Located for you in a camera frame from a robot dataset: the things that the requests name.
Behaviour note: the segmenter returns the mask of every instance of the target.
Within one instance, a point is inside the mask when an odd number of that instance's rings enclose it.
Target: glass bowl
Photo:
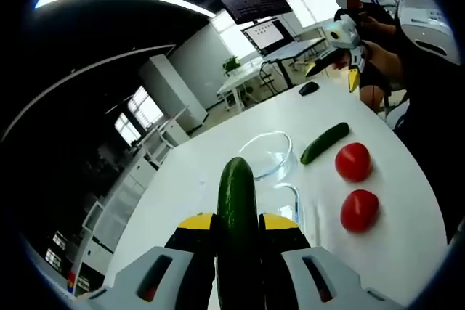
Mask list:
[[[282,181],[296,163],[291,138],[282,131],[255,136],[239,150],[239,156],[250,165],[255,181],[266,179],[269,184]]]

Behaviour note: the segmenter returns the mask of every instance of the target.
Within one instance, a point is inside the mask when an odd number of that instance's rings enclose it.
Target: green cucumber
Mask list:
[[[217,216],[221,309],[264,309],[254,175],[242,158],[233,158],[223,170]]]
[[[347,123],[338,123],[331,127],[307,147],[300,157],[300,162],[304,165],[308,165],[331,145],[343,139],[348,134],[349,125],[347,125]]]

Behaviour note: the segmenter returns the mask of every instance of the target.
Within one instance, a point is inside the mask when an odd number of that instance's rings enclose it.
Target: black mouse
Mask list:
[[[314,83],[313,81],[310,81],[303,85],[303,87],[299,90],[299,93],[302,96],[307,96],[308,94],[311,94],[312,92],[317,91],[320,88],[320,86],[317,83]]]

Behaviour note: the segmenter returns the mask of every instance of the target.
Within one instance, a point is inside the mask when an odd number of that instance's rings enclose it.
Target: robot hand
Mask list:
[[[309,70],[307,76],[319,73],[331,63],[345,63],[348,51],[349,62],[344,66],[349,65],[349,90],[353,92],[360,83],[360,73],[365,67],[365,51],[355,29],[355,22],[349,15],[342,15],[340,20],[330,23],[323,30],[331,46],[316,59],[315,66]]]

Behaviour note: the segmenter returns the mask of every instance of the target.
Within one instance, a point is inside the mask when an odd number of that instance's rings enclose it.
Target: red tomato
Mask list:
[[[361,143],[351,143],[336,155],[336,170],[347,181],[363,181],[371,172],[368,149]]]
[[[342,204],[342,226],[350,232],[365,232],[376,220],[378,209],[376,195],[363,189],[354,190]]]

